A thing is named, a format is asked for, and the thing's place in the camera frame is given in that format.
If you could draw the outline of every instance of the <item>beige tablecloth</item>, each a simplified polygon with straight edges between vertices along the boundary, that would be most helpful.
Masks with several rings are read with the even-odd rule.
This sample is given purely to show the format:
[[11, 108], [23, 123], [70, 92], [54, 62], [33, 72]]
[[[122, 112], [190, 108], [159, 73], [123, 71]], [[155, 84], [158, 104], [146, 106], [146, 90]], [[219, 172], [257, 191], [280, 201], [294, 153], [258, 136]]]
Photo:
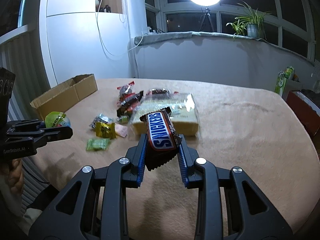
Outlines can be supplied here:
[[[124, 156], [137, 141], [117, 138], [108, 150], [86, 152], [100, 112], [116, 117], [116, 87], [131, 79], [97, 80], [99, 90], [67, 111], [74, 135], [38, 149], [34, 162], [58, 189], [85, 165], [100, 168]], [[320, 198], [320, 165], [303, 126], [273, 92], [203, 82], [135, 79], [135, 91], [169, 88], [192, 92], [201, 134], [188, 139], [217, 167], [242, 167], [283, 215], [293, 231], [306, 221]], [[129, 235], [135, 240], [193, 239], [197, 190], [181, 182], [177, 158], [149, 172], [139, 189], [127, 190]]]

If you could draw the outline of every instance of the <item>clear plastic bag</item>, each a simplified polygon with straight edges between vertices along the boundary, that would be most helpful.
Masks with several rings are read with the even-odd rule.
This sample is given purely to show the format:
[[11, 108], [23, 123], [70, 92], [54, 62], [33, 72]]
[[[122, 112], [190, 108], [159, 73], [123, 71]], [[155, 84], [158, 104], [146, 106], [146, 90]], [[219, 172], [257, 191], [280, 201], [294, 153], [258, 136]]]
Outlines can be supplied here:
[[144, 114], [169, 106], [171, 121], [178, 134], [195, 136], [199, 134], [198, 110], [191, 93], [174, 93], [169, 97], [146, 97], [137, 106], [129, 122], [129, 138], [136, 138], [147, 132], [145, 123], [140, 121]]

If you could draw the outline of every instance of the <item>open cardboard box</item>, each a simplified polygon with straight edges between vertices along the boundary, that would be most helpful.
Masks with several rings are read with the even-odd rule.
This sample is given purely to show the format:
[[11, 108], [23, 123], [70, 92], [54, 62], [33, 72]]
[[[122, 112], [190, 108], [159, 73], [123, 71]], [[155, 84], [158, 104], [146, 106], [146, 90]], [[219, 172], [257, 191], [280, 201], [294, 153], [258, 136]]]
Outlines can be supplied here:
[[79, 75], [59, 84], [30, 103], [40, 119], [53, 112], [66, 112], [76, 103], [98, 90], [93, 74]]

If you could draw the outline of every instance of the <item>yellow candy wrapper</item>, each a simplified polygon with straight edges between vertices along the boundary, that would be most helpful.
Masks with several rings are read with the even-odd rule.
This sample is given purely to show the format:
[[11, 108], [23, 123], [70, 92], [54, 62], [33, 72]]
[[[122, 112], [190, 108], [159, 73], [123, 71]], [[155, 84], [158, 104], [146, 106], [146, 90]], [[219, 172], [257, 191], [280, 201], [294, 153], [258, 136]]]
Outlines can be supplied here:
[[96, 136], [102, 138], [116, 138], [115, 123], [96, 123]]

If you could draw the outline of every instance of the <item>snickers wrapper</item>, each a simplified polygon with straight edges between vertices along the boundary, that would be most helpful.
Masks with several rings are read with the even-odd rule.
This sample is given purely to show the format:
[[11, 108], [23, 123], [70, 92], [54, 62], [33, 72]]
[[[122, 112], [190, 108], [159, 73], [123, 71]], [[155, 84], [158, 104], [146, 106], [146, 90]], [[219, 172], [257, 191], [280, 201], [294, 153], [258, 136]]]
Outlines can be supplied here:
[[172, 160], [179, 151], [182, 138], [177, 135], [170, 120], [171, 109], [166, 107], [140, 117], [147, 126], [145, 164], [148, 171]]

